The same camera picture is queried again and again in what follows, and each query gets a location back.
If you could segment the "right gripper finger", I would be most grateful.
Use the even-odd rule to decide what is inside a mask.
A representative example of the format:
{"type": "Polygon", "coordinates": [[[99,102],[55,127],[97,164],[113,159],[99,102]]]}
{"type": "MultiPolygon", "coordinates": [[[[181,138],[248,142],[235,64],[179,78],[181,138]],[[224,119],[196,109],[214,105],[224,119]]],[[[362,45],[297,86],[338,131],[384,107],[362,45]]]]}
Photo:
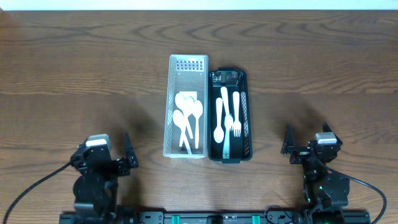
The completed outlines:
{"type": "MultiPolygon", "coordinates": [[[[332,130],[331,130],[331,128],[329,127],[329,125],[327,124],[327,122],[324,122],[323,123],[323,132],[325,133],[325,132],[333,132],[332,130]]],[[[335,136],[336,136],[336,138],[337,138],[337,145],[339,145],[339,146],[342,146],[343,145],[343,142],[342,142],[342,140],[335,134],[335,136]]]]}
{"type": "Polygon", "coordinates": [[[294,150],[295,141],[292,126],[290,124],[286,127],[285,138],[282,144],[281,153],[291,153],[294,150]]]}

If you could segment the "pale green plastic fork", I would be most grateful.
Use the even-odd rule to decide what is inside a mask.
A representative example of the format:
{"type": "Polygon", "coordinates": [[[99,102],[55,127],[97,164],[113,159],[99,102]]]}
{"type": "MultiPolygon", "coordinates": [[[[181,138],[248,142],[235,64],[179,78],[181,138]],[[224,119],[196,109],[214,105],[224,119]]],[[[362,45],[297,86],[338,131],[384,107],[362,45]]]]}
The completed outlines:
{"type": "Polygon", "coordinates": [[[226,130],[223,144],[223,159],[229,159],[230,155],[230,130],[226,130]]]}

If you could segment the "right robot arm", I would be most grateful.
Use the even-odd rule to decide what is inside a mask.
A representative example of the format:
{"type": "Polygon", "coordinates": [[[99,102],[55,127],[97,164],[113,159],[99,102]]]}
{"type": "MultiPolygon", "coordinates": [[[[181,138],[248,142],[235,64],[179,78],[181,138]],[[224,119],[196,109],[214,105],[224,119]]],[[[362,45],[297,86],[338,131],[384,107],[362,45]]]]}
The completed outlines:
{"type": "Polygon", "coordinates": [[[337,171],[330,171],[326,163],[337,157],[342,141],[323,124],[323,131],[307,146],[296,146],[291,126],[287,126],[281,153],[289,155],[289,162],[303,168],[303,194],[308,206],[295,211],[274,205],[264,213],[163,213],[132,212],[124,223],[184,224],[184,223],[347,223],[350,180],[337,171]]]}

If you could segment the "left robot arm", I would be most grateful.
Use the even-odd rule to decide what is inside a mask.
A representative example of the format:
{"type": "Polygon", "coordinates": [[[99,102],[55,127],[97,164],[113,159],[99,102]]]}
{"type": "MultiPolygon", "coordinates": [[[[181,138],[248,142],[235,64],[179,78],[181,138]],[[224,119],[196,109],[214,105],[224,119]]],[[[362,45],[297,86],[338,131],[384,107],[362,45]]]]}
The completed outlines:
{"type": "Polygon", "coordinates": [[[77,223],[111,223],[117,213],[118,178],[139,166],[133,146],[124,143],[125,156],[113,160],[107,144],[81,144],[71,156],[72,166],[81,174],[73,185],[77,223]]]}

